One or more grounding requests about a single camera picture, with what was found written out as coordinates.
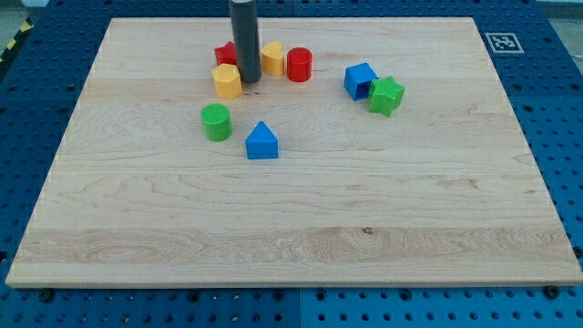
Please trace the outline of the grey cylindrical robot arm rod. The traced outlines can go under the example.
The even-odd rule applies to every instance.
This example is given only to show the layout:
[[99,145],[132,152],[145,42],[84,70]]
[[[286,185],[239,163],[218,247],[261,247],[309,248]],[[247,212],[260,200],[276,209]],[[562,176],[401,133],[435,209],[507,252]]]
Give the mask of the grey cylindrical robot arm rod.
[[261,79],[258,8],[256,0],[230,0],[230,20],[241,81]]

